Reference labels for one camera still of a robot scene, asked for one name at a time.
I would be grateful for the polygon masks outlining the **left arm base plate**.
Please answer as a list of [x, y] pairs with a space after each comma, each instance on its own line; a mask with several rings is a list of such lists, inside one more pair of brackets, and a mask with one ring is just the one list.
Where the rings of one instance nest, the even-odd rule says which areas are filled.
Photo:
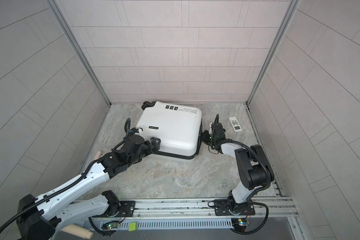
[[112, 203], [107, 208], [105, 215], [109, 218], [124, 218], [132, 217], [135, 210], [135, 201], [121, 201], [119, 203]]

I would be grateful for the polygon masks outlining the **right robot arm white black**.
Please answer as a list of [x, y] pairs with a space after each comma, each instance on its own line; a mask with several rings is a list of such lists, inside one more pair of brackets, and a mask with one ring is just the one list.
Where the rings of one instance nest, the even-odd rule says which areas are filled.
[[275, 180], [269, 160], [260, 145], [247, 146], [241, 142], [227, 139], [225, 129], [218, 119], [204, 131], [202, 141], [215, 154], [228, 155], [236, 159], [240, 182], [230, 191], [227, 205], [229, 211], [238, 215], [251, 206], [251, 198], [260, 191], [268, 189]]

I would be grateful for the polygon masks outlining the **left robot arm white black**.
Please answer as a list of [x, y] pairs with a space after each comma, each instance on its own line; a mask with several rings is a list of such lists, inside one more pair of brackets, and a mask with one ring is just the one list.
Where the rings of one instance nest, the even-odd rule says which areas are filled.
[[144, 157], [160, 150], [161, 140], [145, 140], [139, 135], [127, 134], [119, 144], [121, 149], [112, 150], [92, 161], [86, 170], [59, 187], [34, 197], [27, 195], [19, 202], [18, 213], [0, 227], [0, 234], [15, 222], [23, 240], [49, 240], [61, 230], [83, 218], [121, 212], [120, 200], [113, 191], [80, 203], [74, 203], [88, 190], [126, 171]]

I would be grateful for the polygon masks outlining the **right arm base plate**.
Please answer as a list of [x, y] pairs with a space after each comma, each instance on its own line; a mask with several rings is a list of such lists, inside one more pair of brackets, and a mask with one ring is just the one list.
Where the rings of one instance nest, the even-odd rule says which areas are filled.
[[248, 202], [237, 204], [233, 199], [213, 200], [216, 216], [254, 216], [256, 214], [254, 207]]

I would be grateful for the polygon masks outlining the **black and white suitcase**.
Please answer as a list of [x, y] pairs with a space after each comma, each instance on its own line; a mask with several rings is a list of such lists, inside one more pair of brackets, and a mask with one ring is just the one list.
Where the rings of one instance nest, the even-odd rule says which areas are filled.
[[138, 135], [145, 140], [161, 140], [156, 155], [168, 160], [191, 161], [201, 146], [202, 111], [196, 107], [162, 102], [142, 104], [143, 113], [137, 123]]

